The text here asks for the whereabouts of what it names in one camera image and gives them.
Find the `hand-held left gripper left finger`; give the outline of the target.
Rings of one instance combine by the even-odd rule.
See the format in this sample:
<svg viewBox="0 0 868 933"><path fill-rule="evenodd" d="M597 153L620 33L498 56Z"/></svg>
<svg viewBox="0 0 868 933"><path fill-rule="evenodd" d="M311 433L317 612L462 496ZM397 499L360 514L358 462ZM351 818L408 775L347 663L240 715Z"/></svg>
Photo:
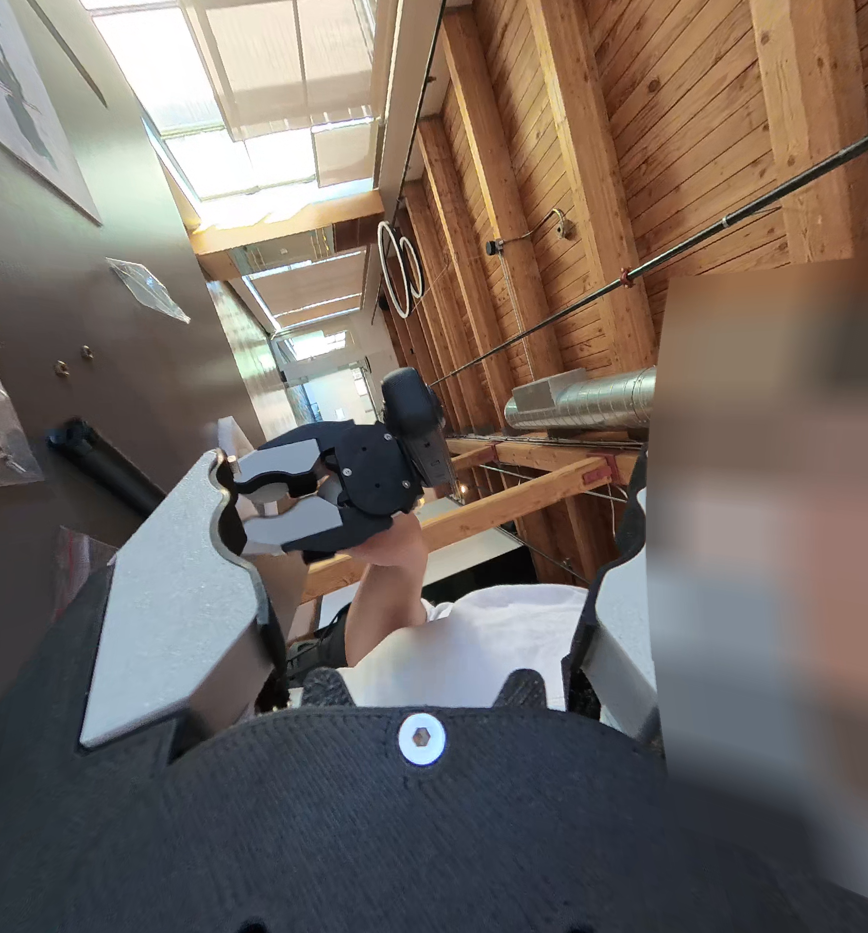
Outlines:
<svg viewBox="0 0 868 933"><path fill-rule="evenodd" d="M224 543L236 519L207 450L118 551L79 733L89 750L186 715L207 737L251 712L273 670L270 604Z"/></svg>

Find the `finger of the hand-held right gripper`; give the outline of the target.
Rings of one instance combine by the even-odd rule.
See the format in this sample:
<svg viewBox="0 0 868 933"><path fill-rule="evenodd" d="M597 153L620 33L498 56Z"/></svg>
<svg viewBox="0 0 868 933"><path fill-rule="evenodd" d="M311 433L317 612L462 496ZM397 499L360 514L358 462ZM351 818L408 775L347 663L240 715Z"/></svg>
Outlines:
<svg viewBox="0 0 868 933"><path fill-rule="evenodd" d="M294 542L342 527L339 507L318 494L295 497L288 490L256 490L239 495L239 517L246 542L241 555L277 556Z"/></svg>
<svg viewBox="0 0 868 933"><path fill-rule="evenodd" d="M316 439L257 449L237 462L233 487L247 499L301 499L317 493L321 450Z"/></svg>

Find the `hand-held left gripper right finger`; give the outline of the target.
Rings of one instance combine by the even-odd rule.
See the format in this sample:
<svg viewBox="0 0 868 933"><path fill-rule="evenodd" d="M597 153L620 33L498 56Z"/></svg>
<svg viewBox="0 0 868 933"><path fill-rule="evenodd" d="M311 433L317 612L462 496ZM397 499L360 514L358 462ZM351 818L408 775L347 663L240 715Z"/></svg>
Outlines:
<svg viewBox="0 0 868 933"><path fill-rule="evenodd" d="M629 737L658 737L661 717L647 593L647 451L635 462L614 534L616 557L594 577L568 656L566 709Z"/></svg>

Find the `person's right forearm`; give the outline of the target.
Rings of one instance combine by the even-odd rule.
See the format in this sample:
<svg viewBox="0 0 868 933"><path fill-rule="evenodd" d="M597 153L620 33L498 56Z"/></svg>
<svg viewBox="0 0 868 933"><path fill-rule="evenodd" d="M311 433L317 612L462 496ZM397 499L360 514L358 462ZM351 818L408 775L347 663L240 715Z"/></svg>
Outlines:
<svg viewBox="0 0 868 933"><path fill-rule="evenodd" d="M393 632L426 622L429 552L418 517L399 512L388 529L344 554L365 565L345 623L346 662L354 667Z"/></svg>

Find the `dark grey desk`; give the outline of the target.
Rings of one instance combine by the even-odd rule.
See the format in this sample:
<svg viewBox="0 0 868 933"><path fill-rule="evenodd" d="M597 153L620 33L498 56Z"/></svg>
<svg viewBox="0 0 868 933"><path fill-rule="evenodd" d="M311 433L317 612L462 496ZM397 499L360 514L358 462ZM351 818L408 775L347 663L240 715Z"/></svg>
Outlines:
<svg viewBox="0 0 868 933"><path fill-rule="evenodd" d="M275 374L239 367L241 310L211 294L132 91L80 2L12 2L102 223L0 146L0 378L44 480L0 487L0 697L54 615L69 531L119 547L136 514L50 449L73 417L164 490L233 416L254 445L294 426ZM106 259L142 264L190 317L148 309ZM89 345L93 361L79 356ZM56 360L67 378L53 371Z"/></svg>

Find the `person's white shirt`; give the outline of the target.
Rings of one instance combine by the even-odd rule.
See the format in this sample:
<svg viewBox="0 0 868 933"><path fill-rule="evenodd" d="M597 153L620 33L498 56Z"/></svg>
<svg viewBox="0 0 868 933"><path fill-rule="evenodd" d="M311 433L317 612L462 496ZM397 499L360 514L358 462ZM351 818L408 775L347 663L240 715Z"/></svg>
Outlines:
<svg viewBox="0 0 868 933"><path fill-rule="evenodd" d="M340 675L357 706L483 708L528 669L543 678L547 707L563 711L563 662L587 596L559 584L501 585L425 603L426 622L387 636Z"/></svg>

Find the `large side window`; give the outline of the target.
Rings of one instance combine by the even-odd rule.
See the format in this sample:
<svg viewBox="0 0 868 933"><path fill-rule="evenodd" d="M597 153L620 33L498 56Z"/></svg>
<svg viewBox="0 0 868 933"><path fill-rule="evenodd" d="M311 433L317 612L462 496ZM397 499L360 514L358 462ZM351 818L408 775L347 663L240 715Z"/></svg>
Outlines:
<svg viewBox="0 0 868 933"><path fill-rule="evenodd" d="M148 117L205 226L284 219L375 186L391 41L377 2L374 117L310 130L230 138L179 2L83 2Z"/></svg>

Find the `beige roller blind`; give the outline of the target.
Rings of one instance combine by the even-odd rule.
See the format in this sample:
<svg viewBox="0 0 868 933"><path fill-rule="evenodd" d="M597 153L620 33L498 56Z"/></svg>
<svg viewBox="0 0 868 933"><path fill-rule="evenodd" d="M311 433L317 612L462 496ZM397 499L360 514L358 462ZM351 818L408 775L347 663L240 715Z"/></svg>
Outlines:
<svg viewBox="0 0 868 933"><path fill-rule="evenodd" d="M377 2L179 6L233 142L374 117Z"/></svg>

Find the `black ceiling rod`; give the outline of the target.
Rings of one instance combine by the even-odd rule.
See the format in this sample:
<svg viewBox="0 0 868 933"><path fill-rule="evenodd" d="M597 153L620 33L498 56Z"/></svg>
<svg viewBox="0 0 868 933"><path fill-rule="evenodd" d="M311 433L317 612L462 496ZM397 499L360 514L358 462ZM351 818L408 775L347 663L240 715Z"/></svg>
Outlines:
<svg viewBox="0 0 868 933"><path fill-rule="evenodd" d="M606 297L623 288L633 287L636 281L642 279L647 274L650 274L656 269L673 262L675 259L681 257L686 252L699 248L708 240L723 235L725 231L729 230L731 227L735 227L743 221L765 212L773 205L782 201L784 198L800 192L808 185L814 183L816 180L827 176L828 174L836 171L836 169L848 165L849 163L867 153L868 134L856 142L842 147L836 153L818 161L799 174L778 184L773 189L768 190L759 197L754 198L752 201L744 204L742 207L732 211L727 215L721 216L713 224L700 229L695 234L687 237L669 249L656 254L649 260L635 267L622 270L621 274L619 274L619 276L614 281L611 281L610 283L607 283L604 286L601 286L596 290L580 297L578 300L565 306L563 309L560 309L550 317L542 320L540 323L508 338L504 342L497 344L495 347L480 354L479 356L475 356L470 362L464 363L461 366L449 371L439 379L434 380L431 385L437 386L442 382L457 378L460 374L466 372L466 370L484 363L485 361L491 359L493 356L508 350L511 346L521 343L526 338L534 336L541 330L555 325L557 322L568 317L570 314L591 305L602 297Z"/></svg>

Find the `printed instruction booklet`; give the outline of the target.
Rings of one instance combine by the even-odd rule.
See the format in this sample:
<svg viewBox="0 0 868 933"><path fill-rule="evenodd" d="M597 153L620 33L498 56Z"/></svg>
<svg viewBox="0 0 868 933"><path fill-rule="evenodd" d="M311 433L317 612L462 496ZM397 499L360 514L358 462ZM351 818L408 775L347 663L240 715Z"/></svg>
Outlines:
<svg viewBox="0 0 868 933"><path fill-rule="evenodd" d="M0 1L0 144L101 223L74 149L7 1Z"/></svg>

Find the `silver ventilation duct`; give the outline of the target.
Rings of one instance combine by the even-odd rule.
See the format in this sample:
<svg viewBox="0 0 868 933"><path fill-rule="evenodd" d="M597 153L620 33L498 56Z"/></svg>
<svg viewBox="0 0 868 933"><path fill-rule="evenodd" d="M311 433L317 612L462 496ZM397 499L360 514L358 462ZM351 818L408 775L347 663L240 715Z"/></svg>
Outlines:
<svg viewBox="0 0 868 933"><path fill-rule="evenodd" d="M591 378L583 368L516 387L504 411L516 429L647 428L657 368Z"/></svg>

